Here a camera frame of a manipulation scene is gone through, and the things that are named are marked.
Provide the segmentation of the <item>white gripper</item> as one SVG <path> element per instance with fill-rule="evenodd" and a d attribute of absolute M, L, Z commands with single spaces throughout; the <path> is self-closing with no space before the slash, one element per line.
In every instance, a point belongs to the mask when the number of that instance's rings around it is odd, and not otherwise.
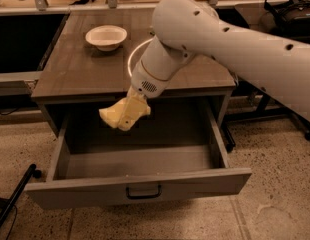
<path fill-rule="evenodd" d="M 121 100 L 118 128 L 122 131 L 129 131 L 141 117 L 151 113 L 147 98 L 160 96 L 168 86 L 168 81 L 151 76 L 139 61 L 132 72 L 131 85 L 126 97 Z"/>

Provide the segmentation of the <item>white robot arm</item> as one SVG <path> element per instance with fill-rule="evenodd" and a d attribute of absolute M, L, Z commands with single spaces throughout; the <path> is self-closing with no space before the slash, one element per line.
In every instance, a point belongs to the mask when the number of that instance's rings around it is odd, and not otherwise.
<path fill-rule="evenodd" d="M 152 16 L 155 37 L 133 70 L 119 126 L 148 114 L 185 55 L 203 54 L 310 122 L 310 45 L 237 27 L 193 0 L 161 0 Z"/>

